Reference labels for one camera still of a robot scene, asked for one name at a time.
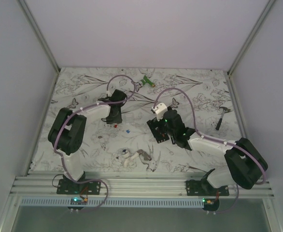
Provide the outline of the clear plastic fuse box cover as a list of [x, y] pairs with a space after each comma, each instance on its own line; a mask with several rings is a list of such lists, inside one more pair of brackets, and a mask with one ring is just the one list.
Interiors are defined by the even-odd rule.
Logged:
[[124, 114], [125, 116], [125, 121], [130, 123], [134, 121], [134, 114], [133, 113], [126, 113]]

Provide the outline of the black fuse box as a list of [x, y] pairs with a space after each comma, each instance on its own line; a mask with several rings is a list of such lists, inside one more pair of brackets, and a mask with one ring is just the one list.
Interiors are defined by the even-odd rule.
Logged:
[[153, 137], [155, 138], [155, 140], [158, 144], [165, 142], [165, 141], [168, 141], [170, 139], [169, 135], [166, 131], [165, 120], [162, 119], [162, 120], [158, 121], [157, 118], [155, 117], [152, 120], [148, 120], [147, 125], [148, 125]]

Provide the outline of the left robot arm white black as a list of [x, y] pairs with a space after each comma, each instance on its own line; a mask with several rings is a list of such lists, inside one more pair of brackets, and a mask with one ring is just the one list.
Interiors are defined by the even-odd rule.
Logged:
[[127, 95], [115, 90], [109, 97], [98, 101], [77, 111], [62, 108], [49, 131], [48, 141], [53, 145], [54, 152], [61, 157], [64, 175], [70, 180], [68, 188], [74, 194], [85, 190], [85, 181], [82, 178], [84, 169], [77, 151], [82, 145], [87, 120], [101, 119], [107, 124], [122, 122], [121, 107], [126, 103]]

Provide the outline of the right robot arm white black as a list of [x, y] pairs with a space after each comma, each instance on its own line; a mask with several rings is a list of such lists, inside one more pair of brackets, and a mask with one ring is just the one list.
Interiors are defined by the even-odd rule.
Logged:
[[222, 186], [237, 184], [243, 189], [251, 189], [258, 180], [266, 180], [268, 164], [250, 140], [220, 140], [184, 125], [176, 110], [168, 109], [163, 114], [166, 130], [172, 142], [178, 147], [224, 157], [226, 165], [213, 168], [202, 178], [201, 190], [205, 195], [213, 195]]

